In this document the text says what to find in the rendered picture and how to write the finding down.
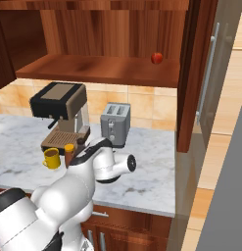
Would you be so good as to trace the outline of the dark brown bottle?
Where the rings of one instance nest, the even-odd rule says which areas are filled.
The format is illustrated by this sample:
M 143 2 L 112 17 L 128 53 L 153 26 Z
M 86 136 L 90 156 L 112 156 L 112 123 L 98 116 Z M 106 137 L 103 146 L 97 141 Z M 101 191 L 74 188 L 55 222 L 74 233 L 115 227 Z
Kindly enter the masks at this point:
M 85 146 L 85 141 L 86 139 L 84 138 L 79 138 L 77 142 L 77 148 L 74 152 L 74 154 L 77 156 L 86 146 Z

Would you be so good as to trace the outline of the brown bottle with orange cap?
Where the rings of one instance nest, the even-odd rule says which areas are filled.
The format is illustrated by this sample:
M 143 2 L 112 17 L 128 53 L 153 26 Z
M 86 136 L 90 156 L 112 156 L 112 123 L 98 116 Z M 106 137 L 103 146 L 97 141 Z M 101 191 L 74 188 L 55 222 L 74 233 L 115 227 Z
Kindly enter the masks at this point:
M 65 164 L 66 167 L 70 165 L 71 160 L 73 159 L 74 145 L 66 144 L 65 145 Z

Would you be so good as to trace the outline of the yellow mug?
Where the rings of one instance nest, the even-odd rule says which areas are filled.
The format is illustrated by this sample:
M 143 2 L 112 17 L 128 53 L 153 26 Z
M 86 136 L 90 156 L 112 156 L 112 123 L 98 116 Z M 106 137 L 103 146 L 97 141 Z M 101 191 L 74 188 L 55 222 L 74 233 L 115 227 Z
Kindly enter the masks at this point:
M 42 164 L 48 169 L 55 170 L 61 166 L 58 148 L 49 148 L 44 151 L 44 161 Z

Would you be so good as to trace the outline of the wooden cabinet door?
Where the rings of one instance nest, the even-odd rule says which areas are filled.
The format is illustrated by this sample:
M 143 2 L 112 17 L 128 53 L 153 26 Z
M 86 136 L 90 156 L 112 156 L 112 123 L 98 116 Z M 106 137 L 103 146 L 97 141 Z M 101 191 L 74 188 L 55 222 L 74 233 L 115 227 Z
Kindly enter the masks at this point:
M 0 89 L 16 79 L 13 63 L 7 48 L 0 21 Z
M 209 53 L 218 0 L 189 0 L 177 88 L 176 150 L 187 153 Z

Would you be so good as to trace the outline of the tall grey cabinet door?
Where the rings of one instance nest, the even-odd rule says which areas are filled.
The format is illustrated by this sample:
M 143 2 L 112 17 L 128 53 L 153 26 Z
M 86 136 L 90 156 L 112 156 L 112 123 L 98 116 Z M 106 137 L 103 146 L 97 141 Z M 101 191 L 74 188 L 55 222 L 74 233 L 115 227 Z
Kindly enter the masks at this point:
M 200 149 L 202 152 L 207 151 L 208 143 L 211 137 L 218 109 L 218 101 L 221 96 L 241 13 L 242 0 L 218 0 L 215 20 L 212 33 L 210 35 L 211 40 L 211 36 L 215 33 L 217 23 L 220 23 L 216 51 L 200 123 L 197 125 L 196 116 L 195 124 L 198 129 L 198 132 L 195 132 L 195 135 L 200 140 Z M 210 40 L 208 59 L 211 50 Z

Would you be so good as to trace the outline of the silver toaster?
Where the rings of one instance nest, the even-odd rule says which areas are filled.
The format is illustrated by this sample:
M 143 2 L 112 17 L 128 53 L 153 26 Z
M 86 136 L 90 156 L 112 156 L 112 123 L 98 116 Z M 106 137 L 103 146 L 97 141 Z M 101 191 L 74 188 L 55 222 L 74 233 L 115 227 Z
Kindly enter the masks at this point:
M 108 138 L 115 148 L 123 148 L 130 129 L 130 105 L 109 102 L 101 117 L 101 135 Z

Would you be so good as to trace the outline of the black and beige coffee machine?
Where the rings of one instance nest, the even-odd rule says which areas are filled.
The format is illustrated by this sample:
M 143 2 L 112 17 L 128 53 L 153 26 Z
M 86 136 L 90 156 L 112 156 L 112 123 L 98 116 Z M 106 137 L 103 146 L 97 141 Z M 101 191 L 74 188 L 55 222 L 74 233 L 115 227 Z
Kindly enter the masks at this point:
M 65 154 L 65 145 L 87 140 L 90 134 L 86 86 L 83 83 L 52 81 L 29 100 L 32 115 L 52 119 L 50 133 L 41 143 L 42 151 L 51 147 Z

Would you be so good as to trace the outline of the red apple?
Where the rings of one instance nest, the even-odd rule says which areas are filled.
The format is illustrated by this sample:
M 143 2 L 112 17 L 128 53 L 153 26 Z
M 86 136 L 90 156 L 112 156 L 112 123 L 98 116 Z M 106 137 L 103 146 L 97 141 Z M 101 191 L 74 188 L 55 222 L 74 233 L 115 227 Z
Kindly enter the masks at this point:
M 164 56 L 162 53 L 156 52 L 156 53 L 152 54 L 151 62 L 155 65 L 158 65 L 163 61 L 163 58 L 164 58 Z

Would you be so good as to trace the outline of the wooden drawer front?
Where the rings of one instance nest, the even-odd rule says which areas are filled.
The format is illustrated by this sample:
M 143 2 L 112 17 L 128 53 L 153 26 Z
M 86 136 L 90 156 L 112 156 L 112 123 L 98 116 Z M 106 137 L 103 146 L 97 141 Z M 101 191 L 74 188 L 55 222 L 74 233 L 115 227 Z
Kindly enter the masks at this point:
M 105 213 L 106 217 L 93 215 L 90 218 L 91 221 L 112 226 L 126 226 L 148 231 L 155 231 L 169 229 L 171 223 L 171 218 L 169 217 L 113 207 L 95 205 L 93 211 L 97 213 Z

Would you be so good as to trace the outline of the wooden base cupboard door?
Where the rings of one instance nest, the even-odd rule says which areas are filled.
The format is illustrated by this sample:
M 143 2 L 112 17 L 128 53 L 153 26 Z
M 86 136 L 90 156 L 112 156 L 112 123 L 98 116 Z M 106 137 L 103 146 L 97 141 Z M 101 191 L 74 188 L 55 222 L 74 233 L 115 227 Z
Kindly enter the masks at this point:
M 97 238 L 95 235 L 96 232 L 95 226 L 88 223 L 82 223 L 81 229 L 84 236 L 90 241 L 91 245 L 93 246 L 94 251 L 98 251 Z
M 106 251 L 166 251 L 169 230 L 137 231 L 118 227 L 98 226 L 98 244 L 100 232 L 105 233 Z

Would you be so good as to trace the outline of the open wooden wall cabinet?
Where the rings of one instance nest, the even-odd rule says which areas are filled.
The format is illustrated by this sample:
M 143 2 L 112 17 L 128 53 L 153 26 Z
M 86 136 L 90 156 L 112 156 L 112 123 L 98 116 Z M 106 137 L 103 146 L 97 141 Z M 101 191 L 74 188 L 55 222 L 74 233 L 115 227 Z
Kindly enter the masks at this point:
M 188 9 L 189 0 L 0 0 L 0 21 L 18 77 L 176 88 Z

